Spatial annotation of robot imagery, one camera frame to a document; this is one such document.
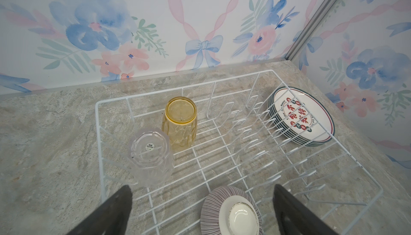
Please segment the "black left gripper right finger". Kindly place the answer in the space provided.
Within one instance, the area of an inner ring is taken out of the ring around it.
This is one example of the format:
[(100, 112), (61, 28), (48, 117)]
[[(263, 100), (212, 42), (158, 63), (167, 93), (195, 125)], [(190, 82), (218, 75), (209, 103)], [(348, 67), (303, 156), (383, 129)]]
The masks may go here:
[(337, 235), (280, 184), (274, 187), (273, 205), (281, 235)]

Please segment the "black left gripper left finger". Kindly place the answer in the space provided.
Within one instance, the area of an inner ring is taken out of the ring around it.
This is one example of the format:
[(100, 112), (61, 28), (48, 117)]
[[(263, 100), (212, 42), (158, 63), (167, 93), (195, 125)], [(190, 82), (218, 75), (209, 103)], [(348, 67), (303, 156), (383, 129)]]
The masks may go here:
[(124, 185), (68, 234), (124, 235), (131, 210), (132, 191)]

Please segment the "clear glass cup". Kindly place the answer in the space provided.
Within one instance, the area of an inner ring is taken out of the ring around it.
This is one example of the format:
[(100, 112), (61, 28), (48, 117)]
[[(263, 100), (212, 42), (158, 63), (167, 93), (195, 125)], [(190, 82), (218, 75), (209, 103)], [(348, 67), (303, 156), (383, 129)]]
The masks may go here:
[(143, 128), (131, 137), (128, 160), (138, 184), (146, 188), (164, 184), (174, 171), (169, 137), (159, 128)]

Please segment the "green banded rim plate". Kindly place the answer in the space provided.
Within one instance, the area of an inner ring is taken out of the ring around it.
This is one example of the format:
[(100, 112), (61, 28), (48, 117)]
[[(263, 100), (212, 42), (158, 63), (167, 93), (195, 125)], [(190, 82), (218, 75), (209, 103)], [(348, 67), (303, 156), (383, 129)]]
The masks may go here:
[(317, 121), (312, 117), (312, 115), (307, 116), (310, 118), (311, 123), (310, 125), (303, 125), (301, 122), (293, 123), (293, 127), (290, 128), (289, 125), (284, 121), (282, 117), (280, 117), (278, 110), (280, 107), (276, 109), (275, 97), (278, 94), (276, 91), (268, 98), (268, 110), (270, 117), (274, 119), (274, 124), (277, 129), (280, 130), (280, 134), (285, 136), (286, 138), (291, 138), (291, 140), (299, 145), (305, 145), (306, 147), (316, 147), (325, 144), (330, 140), (328, 137), (325, 141), (315, 140), (315, 138), (322, 133), (325, 133), (324, 129), (320, 125), (316, 125)]

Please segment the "white plate green rim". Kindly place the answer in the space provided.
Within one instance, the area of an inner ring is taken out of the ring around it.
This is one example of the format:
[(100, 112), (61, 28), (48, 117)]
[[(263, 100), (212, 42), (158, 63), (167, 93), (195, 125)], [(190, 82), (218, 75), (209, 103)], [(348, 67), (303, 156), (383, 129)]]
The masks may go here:
[(273, 100), (271, 98), (268, 99), (267, 102), (267, 109), (269, 110), (269, 115), (271, 118), (274, 119), (274, 127), (276, 128), (276, 134), (283, 139), (291, 139), (292, 142), (295, 144), (299, 144), (305, 147), (317, 147), (320, 145), (323, 145), (323, 143), (319, 142), (314, 142), (314, 141), (309, 141), (308, 139), (304, 139), (303, 136), (298, 135), (296, 132), (293, 130), (289, 129), (289, 127), (283, 122), (277, 114), (277, 111), (275, 110), (275, 106), (273, 105)]

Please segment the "yellow glass cup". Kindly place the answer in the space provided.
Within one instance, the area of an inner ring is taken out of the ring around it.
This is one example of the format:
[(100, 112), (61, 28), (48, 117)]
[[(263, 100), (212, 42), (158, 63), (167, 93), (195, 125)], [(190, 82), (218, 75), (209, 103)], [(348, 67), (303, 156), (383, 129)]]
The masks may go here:
[(198, 113), (195, 103), (186, 97), (172, 98), (165, 107), (162, 131), (177, 153), (190, 148), (197, 136)]

